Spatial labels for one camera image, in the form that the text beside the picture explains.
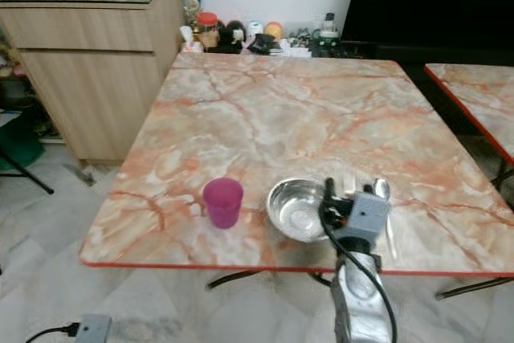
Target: table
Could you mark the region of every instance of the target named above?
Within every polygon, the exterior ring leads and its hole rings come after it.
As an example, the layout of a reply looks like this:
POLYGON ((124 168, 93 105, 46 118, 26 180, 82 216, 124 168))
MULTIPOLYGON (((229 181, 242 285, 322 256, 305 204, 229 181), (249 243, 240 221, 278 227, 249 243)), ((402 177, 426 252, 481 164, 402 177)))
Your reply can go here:
POLYGON ((425 69, 514 165, 514 67, 428 63, 425 69))
POLYGON ((93 267, 330 272, 327 241, 268 221, 280 179, 390 180, 398 258, 383 273, 514 276, 514 217, 404 71, 390 61, 179 55, 100 208, 81 260, 93 267), (238 223, 213 228, 202 188, 235 178, 238 223))
POLYGON ((0 19, 75 157, 120 164, 180 51, 182 0, 0 0, 0 19))

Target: marble tabletop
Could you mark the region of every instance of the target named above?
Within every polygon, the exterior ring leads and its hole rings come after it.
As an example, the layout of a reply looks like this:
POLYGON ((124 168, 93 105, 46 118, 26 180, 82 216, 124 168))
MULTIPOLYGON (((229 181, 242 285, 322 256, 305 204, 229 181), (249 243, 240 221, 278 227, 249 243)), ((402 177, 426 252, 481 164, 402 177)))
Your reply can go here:
POLYGON ((179 55, 80 251, 93 267, 331 271, 327 241, 267 218, 283 178, 340 189, 386 177, 397 258, 384 273, 514 276, 514 216, 403 70, 390 61, 179 55), (214 228, 202 189, 244 188, 238 223, 214 228))
POLYGON ((425 69, 514 165, 514 67, 428 63, 425 69))

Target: stainless steel bowl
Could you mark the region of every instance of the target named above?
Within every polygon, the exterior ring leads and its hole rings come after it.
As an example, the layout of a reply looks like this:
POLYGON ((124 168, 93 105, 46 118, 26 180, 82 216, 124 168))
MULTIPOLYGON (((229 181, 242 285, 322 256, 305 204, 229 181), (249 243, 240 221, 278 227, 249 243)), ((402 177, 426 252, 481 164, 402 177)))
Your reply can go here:
POLYGON ((318 208, 324 186, 319 182, 291 178, 271 189, 267 196, 267 215, 287 237, 309 243, 326 239, 318 208))

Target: pink cup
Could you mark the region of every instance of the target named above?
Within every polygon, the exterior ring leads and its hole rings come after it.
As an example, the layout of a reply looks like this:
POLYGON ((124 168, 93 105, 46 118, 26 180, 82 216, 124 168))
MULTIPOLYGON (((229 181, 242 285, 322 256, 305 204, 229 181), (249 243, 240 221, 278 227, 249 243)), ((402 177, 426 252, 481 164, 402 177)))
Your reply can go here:
POLYGON ((216 178, 203 188, 203 200, 214 226, 227 229, 238 221, 243 187, 231 178, 216 178))

